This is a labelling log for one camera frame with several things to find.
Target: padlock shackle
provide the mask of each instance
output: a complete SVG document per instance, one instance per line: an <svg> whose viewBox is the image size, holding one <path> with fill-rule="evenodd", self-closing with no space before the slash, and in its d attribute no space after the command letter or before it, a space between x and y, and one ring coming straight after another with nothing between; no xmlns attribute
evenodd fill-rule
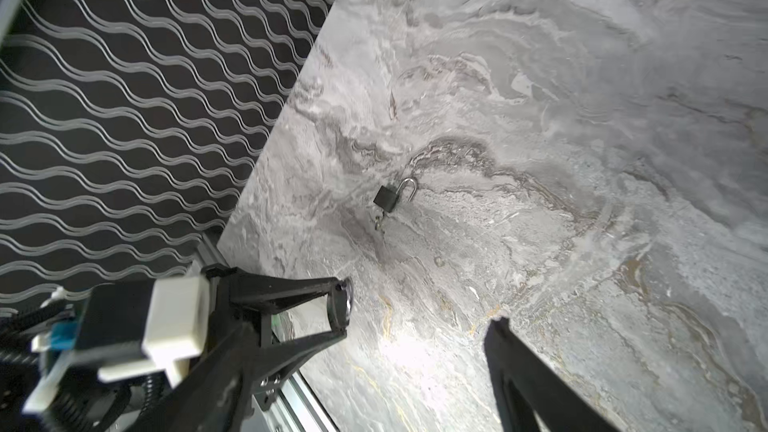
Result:
<svg viewBox="0 0 768 432"><path fill-rule="evenodd" d="M410 197L408 197L408 202L413 200L413 197L416 195L416 190L418 189L418 182L413 177L405 177L402 182L400 182L400 185L397 188L397 196L400 196L400 192L402 192L403 188L406 186L407 183L411 183L413 185L413 192L411 192Z"/></svg>

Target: black cable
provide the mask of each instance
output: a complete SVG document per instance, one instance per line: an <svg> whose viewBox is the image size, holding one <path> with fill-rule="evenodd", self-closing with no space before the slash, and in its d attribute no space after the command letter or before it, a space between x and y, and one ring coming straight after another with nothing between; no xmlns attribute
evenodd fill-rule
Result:
<svg viewBox="0 0 768 432"><path fill-rule="evenodd" d="M49 432L90 432L93 427L80 403L64 391L58 393L40 418Z"/></svg>
<svg viewBox="0 0 768 432"><path fill-rule="evenodd" d="M29 350L30 337L25 337L19 332L0 332L0 348L7 350L24 351Z"/></svg>
<svg viewBox="0 0 768 432"><path fill-rule="evenodd" d="M118 390L118 394L115 395L114 400L112 400L112 405L109 406L109 409L104 413L104 416L98 424L91 429L91 432L105 432L118 418L120 418L125 411L125 408L128 407L129 402L130 387L125 385Z"/></svg>
<svg viewBox="0 0 768 432"><path fill-rule="evenodd" d="M160 395L163 393L163 373L157 372L149 374L144 380L142 388L144 389L144 404L141 406L139 415L146 414L160 401Z"/></svg>
<svg viewBox="0 0 768 432"><path fill-rule="evenodd" d="M35 365L38 362L36 354L18 350L0 349L0 364L4 365Z"/></svg>
<svg viewBox="0 0 768 432"><path fill-rule="evenodd" d="M5 333L23 332L41 322L56 317L56 315L60 314L66 307L66 301L53 301L43 308L24 314L18 314L14 318L2 322L0 324L0 331Z"/></svg>

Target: spiral cable wrap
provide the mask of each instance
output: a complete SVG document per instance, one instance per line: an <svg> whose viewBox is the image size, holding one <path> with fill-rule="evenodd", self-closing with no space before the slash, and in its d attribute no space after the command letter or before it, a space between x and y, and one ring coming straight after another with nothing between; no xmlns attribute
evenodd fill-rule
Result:
<svg viewBox="0 0 768 432"><path fill-rule="evenodd" d="M35 365L38 356L29 352L18 350L0 349L0 364L4 365Z"/></svg>
<svg viewBox="0 0 768 432"><path fill-rule="evenodd" d="M49 432L89 432L92 427L85 410L67 392L60 392L41 418Z"/></svg>
<svg viewBox="0 0 768 432"><path fill-rule="evenodd" d="M21 335L19 332L0 331L0 348L3 350L14 350L17 352L29 350L29 337Z"/></svg>
<svg viewBox="0 0 768 432"><path fill-rule="evenodd" d="M65 301L55 301L32 312L19 314L14 318L1 322L0 331L5 333L25 331L41 322L56 317L56 315L61 313L66 306L67 303Z"/></svg>
<svg viewBox="0 0 768 432"><path fill-rule="evenodd" d="M144 388L144 404L141 406L139 415L146 414L160 401L160 394L163 392L162 372L149 374L142 387Z"/></svg>

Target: marble surface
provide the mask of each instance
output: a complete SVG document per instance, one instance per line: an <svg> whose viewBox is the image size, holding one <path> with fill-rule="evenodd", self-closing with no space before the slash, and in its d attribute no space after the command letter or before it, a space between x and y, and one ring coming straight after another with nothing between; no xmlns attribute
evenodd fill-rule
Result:
<svg viewBox="0 0 768 432"><path fill-rule="evenodd" d="M500 430L499 315L622 430L766 430L766 68L768 0L336 0L219 246L352 277L342 430Z"/></svg>

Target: marble veining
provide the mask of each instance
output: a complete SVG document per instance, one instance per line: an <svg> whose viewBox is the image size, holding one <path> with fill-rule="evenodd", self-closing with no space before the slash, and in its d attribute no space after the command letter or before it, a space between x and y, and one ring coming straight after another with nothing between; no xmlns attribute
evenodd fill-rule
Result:
<svg viewBox="0 0 768 432"><path fill-rule="evenodd" d="M621 430L768 430L766 68L768 0L336 0L219 246L355 281L342 430L500 430L499 315Z"/></svg>

